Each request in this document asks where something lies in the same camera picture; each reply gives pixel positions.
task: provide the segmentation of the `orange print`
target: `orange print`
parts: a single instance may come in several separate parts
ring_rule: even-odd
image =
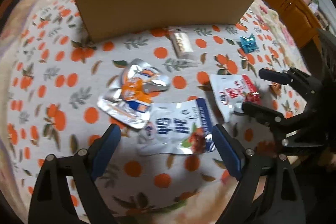
[[[45,49],[41,54],[41,59],[46,60],[49,57],[49,50]]]
[[[87,123],[95,123],[99,119],[98,110],[95,107],[88,107],[84,112],[84,120]]]
[[[182,76],[178,75],[173,78],[173,85],[177,89],[183,89],[187,86],[187,82]]]
[[[215,32],[220,32],[220,31],[221,31],[221,29],[220,29],[218,26],[216,26],[216,25],[212,25],[212,29],[213,29]]]
[[[17,101],[16,102],[16,110],[21,111],[22,107],[23,107],[23,101],[22,100]]]
[[[60,51],[55,55],[55,61],[62,61],[62,59],[64,58],[64,52]]]
[[[197,98],[197,96],[189,96],[187,101],[196,100]]]
[[[153,29],[153,30],[151,30],[151,34],[154,37],[163,37],[166,34],[168,34],[168,32],[167,32],[167,30],[164,30],[164,29]]]
[[[50,104],[50,106],[47,109],[47,115],[49,118],[53,118],[56,115],[57,106],[55,104]]]
[[[30,136],[33,140],[38,140],[39,139],[39,135],[38,135],[36,126],[31,126],[30,127]]]
[[[168,188],[171,183],[170,175],[159,174],[154,177],[154,185],[159,188]]]
[[[42,42],[39,44],[39,46],[37,47],[38,50],[43,50],[45,47],[45,42]]]
[[[213,40],[218,44],[223,44],[223,39],[221,39],[220,37],[216,35],[213,36]]]
[[[44,159],[38,159],[37,160],[37,164],[38,164],[39,167],[42,167],[43,163],[44,163]]]
[[[200,48],[206,48],[206,46],[207,46],[206,41],[204,41],[203,39],[200,39],[200,38],[196,39],[195,43]]]
[[[71,13],[71,10],[70,10],[70,9],[64,9],[64,10],[62,10],[62,11],[59,12],[59,15],[60,15],[61,17],[66,17],[66,16],[68,16],[70,13]]]
[[[278,102],[276,100],[272,101],[272,107],[273,107],[274,110],[278,109]]]
[[[60,88],[61,86],[64,85],[64,82],[65,82],[64,75],[59,75],[59,76],[57,76],[57,78],[55,80],[55,86]]]
[[[87,144],[89,146],[91,146],[93,144],[93,142],[96,140],[96,139],[99,139],[101,136],[99,135],[91,135],[88,140],[87,140]]]
[[[37,90],[38,97],[40,98],[44,97],[46,90],[47,90],[47,87],[45,85],[41,85],[39,89]]]
[[[123,124],[122,122],[116,120],[113,117],[110,117],[110,123],[115,123],[117,126],[120,127],[120,129],[123,129],[125,127],[125,124]]]
[[[189,172],[196,171],[200,166],[200,160],[197,155],[188,156],[184,161],[184,168]]]
[[[67,85],[73,87],[77,84],[78,75],[76,73],[72,73],[68,75]]]
[[[32,186],[28,187],[28,192],[32,195],[34,192],[34,188]]]
[[[227,70],[229,71],[229,73],[231,73],[232,75],[235,75],[238,72],[238,67],[236,65],[236,63],[234,63],[234,61],[229,60],[227,62]]]
[[[137,178],[137,177],[140,177],[142,168],[141,168],[140,163],[138,163],[135,160],[131,160],[124,165],[124,171],[130,177]]]
[[[155,57],[162,59],[162,58],[167,57],[168,51],[164,47],[158,47],[158,48],[154,49],[154,55],[155,55]]]
[[[209,84],[209,75],[205,71],[200,71],[197,73],[197,81],[201,85]]]
[[[30,149],[29,147],[24,148],[24,155],[26,160],[30,160]]]
[[[66,43],[69,42],[69,37],[67,35],[65,35],[64,37],[62,37],[60,40],[59,40],[59,44],[61,45],[65,45]]]
[[[253,130],[248,128],[244,133],[244,139],[247,142],[250,142],[253,139]]]
[[[20,129],[21,139],[25,140],[27,138],[26,130],[23,128]]]
[[[16,65],[16,70],[17,71],[20,71],[23,67],[23,63],[22,62],[19,62],[17,65]]]
[[[107,41],[104,43],[104,46],[103,46],[104,52],[109,52],[109,51],[112,51],[113,49],[114,49],[114,44],[112,41]]]
[[[246,57],[247,57],[247,60],[249,60],[249,62],[250,62],[252,65],[255,64],[255,60],[254,60],[254,57],[253,57],[252,54],[247,54]]]
[[[224,55],[221,55],[221,54],[218,54],[216,56],[216,59],[221,65],[226,65],[228,62],[228,58],[226,58]]]
[[[13,79],[13,83],[12,83],[12,86],[17,86],[17,83],[19,82],[19,78],[15,77]]]
[[[60,111],[60,110],[56,111],[54,122],[55,122],[55,127],[57,130],[59,131],[64,130],[66,123],[67,123],[67,119],[63,111]]]
[[[16,110],[16,101],[15,100],[11,101],[10,108],[11,108],[11,110]]]
[[[78,206],[78,200],[77,198],[74,196],[74,195],[70,195],[71,196],[71,200],[72,200],[72,203],[75,207]]]

